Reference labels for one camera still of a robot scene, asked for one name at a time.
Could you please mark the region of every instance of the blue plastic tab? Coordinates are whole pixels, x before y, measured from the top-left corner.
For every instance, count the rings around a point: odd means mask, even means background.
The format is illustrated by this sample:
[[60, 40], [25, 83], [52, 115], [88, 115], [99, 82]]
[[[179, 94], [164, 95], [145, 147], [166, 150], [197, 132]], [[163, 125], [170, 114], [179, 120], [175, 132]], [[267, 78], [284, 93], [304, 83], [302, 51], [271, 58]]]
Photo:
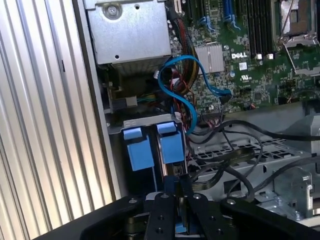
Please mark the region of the blue plastic tab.
[[149, 136], [139, 141], [143, 134], [140, 127], [123, 131], [124, 140], [134, 140], [137, 142], [127, 143], [131, 166], [133, 171], [151, 168], [155, 165], [152, 157]]
[[160, 144], [164, 164], [172, 164], [184, 161], [185, 153], [181, 132], [177, 130], [174, 122], [157, 125], [160, 134]]

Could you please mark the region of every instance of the black cable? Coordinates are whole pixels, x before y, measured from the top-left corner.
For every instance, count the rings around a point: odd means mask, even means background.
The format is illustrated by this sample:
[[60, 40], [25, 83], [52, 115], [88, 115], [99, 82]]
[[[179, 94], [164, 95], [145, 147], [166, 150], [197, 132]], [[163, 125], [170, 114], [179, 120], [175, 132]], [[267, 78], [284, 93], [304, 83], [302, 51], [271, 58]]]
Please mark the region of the black cable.
[[225, 172], [236, 177], [237, 179], [239, 179], [241, 182], [243, 182], [243, 184], [245, 185], [246, 189], [248, 190], [248, 193], [246, 196], [242, 196], [239, 197], [239, 199], [245, 200], [247, 202], [252, 202], [255, 199], [255, 191], [254, 188], [252, 187], [252, 184], [249, 182], [249, 180], [242, 175], [240, 172], [238, 172], [237, 170], [234, 170], [232, 167], [228, 166], [225, 169]]
[[226, 131], [225, 131], [224, 129], [222, 130], [222, 134], [223, 134], [225, 140], [227, 141], [227, 143], [229, 144], [230, 148], [234, 151], [235, 148], [234, 148], [234, 146], [232, 146], [232, 143], [231, 143], [231, 141], [229, 140], [229, 138], [228, 138], [228, 136], [227, 136], [227, 134], [226, 134]]
[[276, 177], [278, 177], [280, 174], [284, 173], [288, 169], [291, 169], [293, 167], [307, 165], [307, 164], [314, 164], [314, 163], [320, 163], [320, 156], [303, 158], [303, 159], [299, 159], [297, 161], [293, 161], [287, 165], [284, 165], [283, 167], [281, 167], [277, 171], [275, 171], [271, 176], [266, 178], [263, 182], [261, 182], [258, 186], [256, 186], [254, 188], [254, 192], [256, 193], [256, 192], [260, 191], [261, 189], [265, 188], [266, 186], [268, 186]]
[[225, 121], [223, 123], [221, 123], [219, 126], [217, 126], [214, 130], [211, 131], [211, 133], [209, 134], [208, 137], [206, 137], [204, 140], [200, 141], [200, 142], [195, 142], [193, 140], [190, 139], [191, 142], [193, 142], [194, 144], [198, 144], [198, 145], [203, 145], [206, 144], [207, 142], [209, 142], [218, 132], [220, 132], [222, 129], [224, 129], [225, 127], [229, 126], [229, 125], [243, 125], [245, 127], [251, 128], [253, 130], [256, 130], [264, 135], [267, 135], [269, 137], [272, 137], [274, 139], [285, 139], [285, 140], [291, 140], [291, 141], [304, 141], [304, 142], [309, 142], [309, 141], [320, 141], [320, 136], [310, 136], [310, 135], [306, 135], [306, 136], [299, 136], [299, 135], [288, 135], [288, 134], [281, 134], [281, 133], [274, 133], [274, 132], [270, 132], [267, 130], [264, 130], [260, 127], [258, 127], [257, 125], [254, 125], [250, 122], [247, 121], [243, 121], [243, 120], [229, 120], [229, 121]]
[[208, 181], [194, 182], [192, 184], [192, 189], [194, 191], [202, 191], [202, 190], [208, 190], [208, 189], [214, 187], [220, 181], [220, 179], [222, 178], [224, 172], [226, 171], [226, 169], [228, 167], [229, 167], [229, 163], [227, 161], [224, 163], [221, 163], [220, 168], [218, 169], [218, 171], [215, 173], [215, 175], [212, 178], [210, 178]]
[[[199, 171], [197, 171], [192, 177], [191, 177], [191, 181], [195, 182], [196, 180], [198, 180], [198, 177], [200, 175], [202, 175], [203, 173], [205, 173], [206, 171], [208, 171], [209, 169], [213, 169], [215, 167], [220, 167], [219, 169], [222, 169], [223, 165], [229, 165], [230, 162], [228, 161], [224, 161], [224, 162], [211, 162], [208, 163], [207, 165], [203, 166]], [[217, 175], [217, 173], [213, 176], [213, 178], [218, 178], [219, 175]]]
[[[224, 172], [226, 172], [226, 173], [236, 177], [241, 182], [243, 182], [243, 184], [245, 185], [245, 187], [248, 190], [248, 194], [246, 196], [239, 197], [239, 199], [246, 200], [248, 202], [252, 202], [255, 199], [255, 192], [254, 192], [254, 188], [253, 188], [252, 184], [249, 182], [249, 180], [244, 175], [242, 175], [240, 172], [238, 172], [237, 170], [230, 167], [229, 163], [230, 162], [228, 162], [228, 161], [225, 161], [224, 163], [222, 163], [221, 164], [222, 167], [219, 168], [218, 172], [210, 180], [208, 180], [206, 182], [194, 182], [192, 184], [192, 189], [194, 191], [202, 191], [202, 190], [210, 189], [210, 188], [214, 187], [220, 181]], [[210, 164], [206, 165], [203, 169], [208, 170], [208, 169], [216, 166], [217, 164], [218, 163], [216, 163], [216, 162], [210, 163]], [[199, 176], [201, 173], [193, 176], [191, 178], [191, 180], [194, 180], [195, 177]]]
[[[245, 131], [227, 131], [227, 130], [223, 130], [222, 132], [223, 132], [223, 133], [227, 133], [227, 134], [242, 134], [242, 135], [247, 135], [247, 136], [250, 136], [250, 137], [252, 137], [252, 138], [255, 138], [255, 139], [258, 141], [258, 143], [259, 143], [259, 145], [260, 145], [260, 152], [259, 152], [259, 155], [257, 156], [257, 158], [256, 158], [255, 163], [253, 164], [253, 166], [244, 174], [245, 177], [248, 177], [249, 174], [251, 174], [251, 173], [255, 170], [255, 168], [257, 167], [257, 165], [259, 164], [259, 162], [260, 162], [260, 160], [261, 160], [261, 157], [262, 157], [262, 154], [263, 154], [263, 152], [264, 152], [264, 145], [262, 144], [260, 138], [258, 138], [257, 136], [255, 136], [255, 135], [253, 135], [253, 134], [251, 134], [251, 133], [245, 132]], [[239, 183], [240, 183], [240, 181], [237, 180], [237, 181], [231, 186], [231, 188], [229, 189], [229, 192], [228, 192], [227, 196], [230, 195], [232, 189], [234, 189], [235, 186], [238, 185]]]

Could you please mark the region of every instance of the screw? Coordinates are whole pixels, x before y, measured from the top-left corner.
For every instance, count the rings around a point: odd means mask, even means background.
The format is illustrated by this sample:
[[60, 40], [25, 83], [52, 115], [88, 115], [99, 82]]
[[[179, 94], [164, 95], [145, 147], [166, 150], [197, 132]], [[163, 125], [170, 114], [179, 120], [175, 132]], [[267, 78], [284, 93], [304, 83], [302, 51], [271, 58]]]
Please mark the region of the screw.
[[130, 204], [135, 204], [136, 202], [137, 202], [137, 200], [135, 200], [134, 198], [132, 198], [132, 199], [129, 201]]
[[227, 204], [231, 204], [231, 205], [235, 205], [235, 204], [236, 204], [236, 201], [233, 200], [233, 199], [228, 199], [228, 200], [226, 201], [226, 203], [227, 203]]
[[108, 6], [108, 14], [112, 17], [116, 16], [118, 14], [118, 9], [116, 8], [116, 6]]
[[165, 193], [161, 195], [161, 198], [163, 198], [163, 199], [167, 199], [168, 197], [169, 197], [169, 195], [167, 195]]
[[301, 220], [300, 212], [295, 211], [294, 213], [295, 213], [295, 220], [300, 221]]
[[278, 197], [278, 196], [275, 198], [275, 201], [276, 201], [279, 205], [282, 204], [282, 199], [281, 199], [280, 197]]
[[195, 195], [193, 195], [193, 197], [194, 197], [195, 199], [200, 199], [200, 198], [201, 198], [201, 195], [198, 194], [198, 193], [196, 193]]

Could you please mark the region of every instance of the metal frame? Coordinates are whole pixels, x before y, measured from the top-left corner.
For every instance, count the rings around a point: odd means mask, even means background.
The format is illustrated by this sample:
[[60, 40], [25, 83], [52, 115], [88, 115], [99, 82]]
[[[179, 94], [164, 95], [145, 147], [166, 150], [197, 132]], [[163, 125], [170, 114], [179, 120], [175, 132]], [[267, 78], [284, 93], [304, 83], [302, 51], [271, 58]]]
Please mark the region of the metal frame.
[[71, 0], [0, 0], [0, 239], [113, 201], [85, 69]]

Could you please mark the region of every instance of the wire bundle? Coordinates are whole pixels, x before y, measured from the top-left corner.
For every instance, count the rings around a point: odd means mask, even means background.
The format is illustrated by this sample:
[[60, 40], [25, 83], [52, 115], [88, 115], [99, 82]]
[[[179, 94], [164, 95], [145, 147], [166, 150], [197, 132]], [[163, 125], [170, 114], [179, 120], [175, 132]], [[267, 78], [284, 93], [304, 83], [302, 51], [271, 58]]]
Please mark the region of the wire bundle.
[[[198, 59], [195, 47], [188, 33], [188, 30], [181, 18], [169, 19], [175, 35], [182, 46], [182, 55], [190, 55]], [[182, 95], [187, 94], [195, 83], [199, 72], [199, 66], [193, 60], [186, 60], [182, 63], [182, 74], [178, 84], [174, 87]]]

